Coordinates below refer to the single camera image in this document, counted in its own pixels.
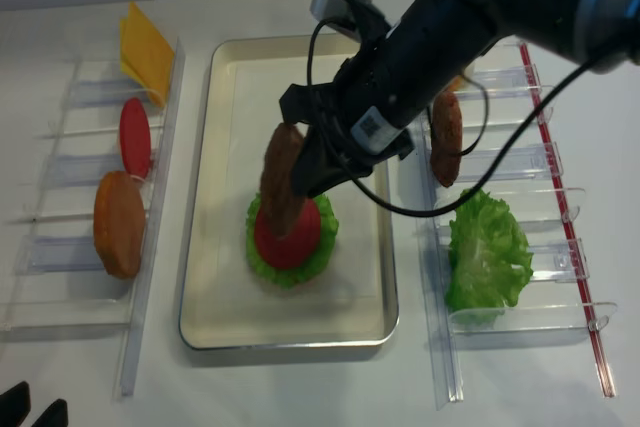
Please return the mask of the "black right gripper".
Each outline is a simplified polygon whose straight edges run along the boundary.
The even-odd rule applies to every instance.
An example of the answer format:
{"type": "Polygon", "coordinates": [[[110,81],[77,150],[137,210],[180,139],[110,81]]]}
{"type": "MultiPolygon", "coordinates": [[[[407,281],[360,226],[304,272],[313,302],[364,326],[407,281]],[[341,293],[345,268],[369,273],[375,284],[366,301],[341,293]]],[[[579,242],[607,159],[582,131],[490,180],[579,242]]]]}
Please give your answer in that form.
{"type": "Polygon", "coordinates": [[[279,100],[286,124],[310,126],[291,169],[294,194],[316,197],[391,157],[414,149],[407,125],[415,118],[415,28],[403,21],[360,45],[334,79],[291,84],[279,100]]]}

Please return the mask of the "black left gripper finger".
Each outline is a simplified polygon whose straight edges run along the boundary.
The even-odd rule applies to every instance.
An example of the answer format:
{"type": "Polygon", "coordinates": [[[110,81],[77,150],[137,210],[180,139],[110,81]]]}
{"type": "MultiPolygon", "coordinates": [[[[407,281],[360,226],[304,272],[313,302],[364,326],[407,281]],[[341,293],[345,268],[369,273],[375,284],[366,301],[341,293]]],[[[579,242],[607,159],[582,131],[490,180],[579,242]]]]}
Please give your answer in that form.
{"type": "Polygon", "coordinates": [[[67,427],[68,404],[64,399],[52,402],[32,424],[32,427],[67,427]]]}
{"type": "Polygon", "coordinates": [[[30,410],[30,386],[26,381],[21,381],[1,394],[2,410],[30,410]]]}

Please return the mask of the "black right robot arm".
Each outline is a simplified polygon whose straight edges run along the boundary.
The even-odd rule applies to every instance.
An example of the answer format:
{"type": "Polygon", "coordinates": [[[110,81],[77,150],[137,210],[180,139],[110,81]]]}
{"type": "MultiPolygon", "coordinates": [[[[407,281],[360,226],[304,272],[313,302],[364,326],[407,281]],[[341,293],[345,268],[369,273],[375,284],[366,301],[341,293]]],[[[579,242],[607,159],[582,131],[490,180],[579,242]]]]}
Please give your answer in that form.
{"type": "Polygon", "coordinates": [[[308,197],[407,155],[409,124],[503,38],[598,73],[639,58],[639,0],[415,0],[396,23],[370,0],[312,0],[310,10],[360,47],[332,81],[281,97],[284,121],[308,127],[290,174],[308,197]]]}

